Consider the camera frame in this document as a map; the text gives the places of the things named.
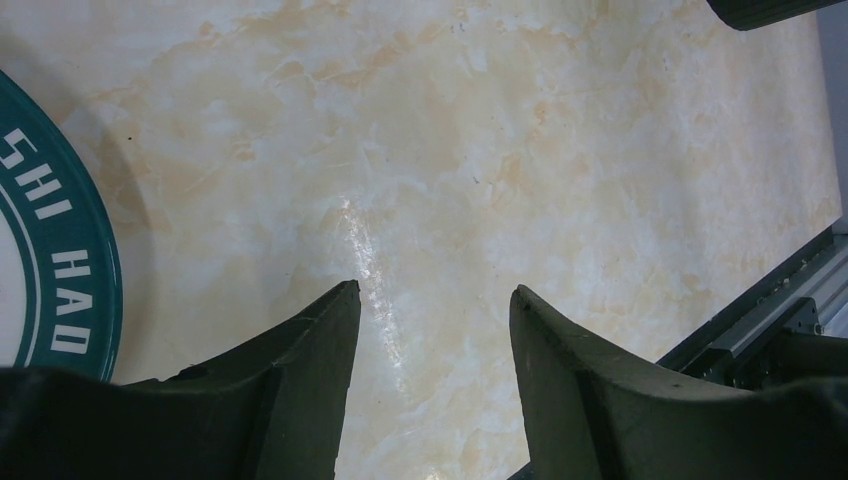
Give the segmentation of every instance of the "white letter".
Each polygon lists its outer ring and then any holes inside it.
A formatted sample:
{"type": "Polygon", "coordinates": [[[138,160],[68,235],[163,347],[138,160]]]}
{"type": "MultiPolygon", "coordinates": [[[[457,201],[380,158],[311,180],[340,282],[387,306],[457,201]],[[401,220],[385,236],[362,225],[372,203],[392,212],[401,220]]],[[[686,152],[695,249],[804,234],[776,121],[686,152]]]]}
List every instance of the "white letter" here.
{"type": "Polygon", "coordinates": [[[56,278],[72,278],[85,277],[91,275],[91,268],[88,266],[78,267],[76,263],[80,260],[88,260],[88,251],[77,250],[74,252],[62,252],[53,254],[53,264],[70,263],[71,266],[60,268],[55,271],[56,278]]]}
{"type": "Polygon", "coordinates": [[[88,335],[90,333],[91,329],[89,328],[56,325],[53,329],[53,342],[50,344],[50,350],[82,355],[88,351],[88,335]],[[75,341],[59,340],[60,336],[75,341]]]}
{"type": "Polygon", "coordinates": [[[3,140],[6,140],[6,143],[8,143],[9,146],[12,147],[12,150],[14,150],[14,152],[12,152],[12,154],[8,157],[0,158],[0,163],[2,163],[4,167],[6,167],[6,170],[11,169],[12,167],[24,161],[24,155],[21,153],[20,150],[18,150],[17,147],[18,142],[27,142],[29,144],[29,148],[31,148],[33,152],[38,151],[35,149],[35,145],[33,145],[32,142],[30,142],[29,139],[26,138],[26,135],[24,135],[24,132],[22,132],[20,128],[12,130],[5,137],[3,137],[3,140]]]}
{"type": "Polygon", "coordinates": [[[41,207],[35,211],[35,216],[38,217],[39,220],[44,220],[45,218],[50,218],[53,215],[59,215],[62,212],[67,212],[71,208],[71,202],[67,200],[62,200],[61,202],[56,202],[53,205],[47,205],[46,207],[41,207]]]}
{"type": "Polygon", "coordinates": [[[37,187],[27,192],[27,198],[29,201],[38,200],[39,198],[47,195],[48,193],[55,192],[62,187],[62,184],[59,183],[59,180],[53,179],[47,183],[42,183],[41,179],[53,173],[53,170],[50,170],[50,165],[46,163],[44,165],[40,165],[38,167],[33,168],[27,173],[22,173],[15,177],[15,181],[18,182],[18,185],[23,187],[24,185],[29,185],[32,182],[38,184],[37,187]]]}
{"type": "Polygon", "coordinates": [[[69,313],[79,312],[80,310],[88,310],[91,308],[91,295],[88,295],[87,293],[79,293],[73,290],[57,288],[56,296],[68,301],[68,303],[64,305],[56,305],[56,315],[67,315],[69,313]]]}

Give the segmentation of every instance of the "black rubber wheel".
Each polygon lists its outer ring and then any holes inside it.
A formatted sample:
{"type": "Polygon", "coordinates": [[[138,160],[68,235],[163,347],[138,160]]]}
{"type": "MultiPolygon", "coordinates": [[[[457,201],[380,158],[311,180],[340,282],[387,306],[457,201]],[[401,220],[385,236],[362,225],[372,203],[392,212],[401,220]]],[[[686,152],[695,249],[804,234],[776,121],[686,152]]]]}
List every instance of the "black rubber wheel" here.
{"type": "Polygon", "coordinates": [[[736,30],[753,30],[844,0],[707,0],[716,15],[736,30]]]}

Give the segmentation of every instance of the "marble floor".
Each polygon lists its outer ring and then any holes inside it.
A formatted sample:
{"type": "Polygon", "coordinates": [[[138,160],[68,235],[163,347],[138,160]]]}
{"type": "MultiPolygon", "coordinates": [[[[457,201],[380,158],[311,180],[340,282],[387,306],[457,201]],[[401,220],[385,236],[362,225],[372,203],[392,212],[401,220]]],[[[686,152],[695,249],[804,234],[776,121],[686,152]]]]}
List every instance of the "marble floor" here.
{"type": "Polygon", "coordinates": [[[655,360],[841,214],[814,16],[703,0],[2,0],[119,242],[114,380],[343,279],[341,479],[528,460],[511,291],[655,360]]]}

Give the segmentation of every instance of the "white circle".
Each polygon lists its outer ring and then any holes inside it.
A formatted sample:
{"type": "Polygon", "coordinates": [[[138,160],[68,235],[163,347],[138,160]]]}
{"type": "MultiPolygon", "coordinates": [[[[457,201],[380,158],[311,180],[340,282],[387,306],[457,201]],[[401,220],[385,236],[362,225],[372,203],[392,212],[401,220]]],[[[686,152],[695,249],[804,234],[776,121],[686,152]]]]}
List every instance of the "white circle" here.
{"type": "Polygon", "coordinates": [[[12,228],[0,213],[0,365],[15,363],[25,325],[24,264],[12,228]]]}

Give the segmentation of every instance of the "green circular sign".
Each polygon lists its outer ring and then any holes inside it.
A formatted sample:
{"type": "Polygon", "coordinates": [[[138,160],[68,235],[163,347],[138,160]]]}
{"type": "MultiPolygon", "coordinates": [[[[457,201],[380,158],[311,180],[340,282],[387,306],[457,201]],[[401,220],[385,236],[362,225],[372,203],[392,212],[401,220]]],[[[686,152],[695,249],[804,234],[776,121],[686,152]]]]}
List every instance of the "green circular sign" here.
{"type": "Polygon", "coordinates": [[[0,365],[108,380],[122,309],[118,250],[94,183],[0,72],[0,365]]]}

